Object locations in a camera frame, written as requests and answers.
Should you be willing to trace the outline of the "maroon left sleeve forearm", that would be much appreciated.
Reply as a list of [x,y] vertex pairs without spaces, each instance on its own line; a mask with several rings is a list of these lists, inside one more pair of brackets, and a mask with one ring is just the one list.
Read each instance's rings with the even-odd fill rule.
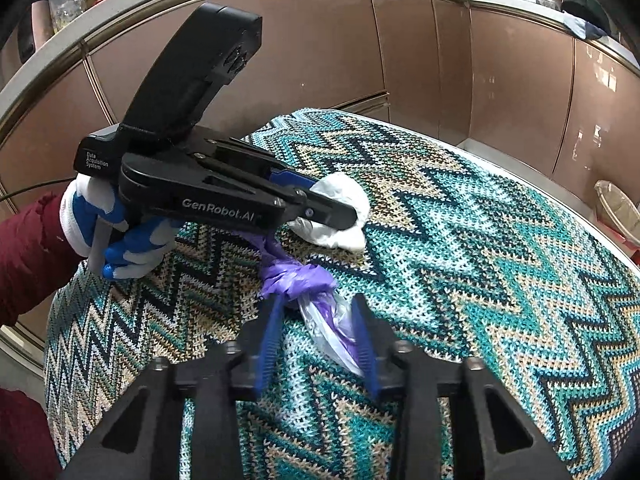
[[62,196],[43,195],[1,223],[0,316],[12,326],[24,313],[63,287],[81,256],[70,246],[60,218]]

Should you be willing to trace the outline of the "left blue white gloved hand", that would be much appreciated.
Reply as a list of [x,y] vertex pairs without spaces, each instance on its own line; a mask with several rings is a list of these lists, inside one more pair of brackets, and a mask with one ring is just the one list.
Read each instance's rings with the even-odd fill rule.
[[143,278],[174,249],[183,227],[179,220],[151,216],[133,226],[110,182],[85,174],[62,195],[61,228],[81,258],[101,257],[100,274],[110,281]]

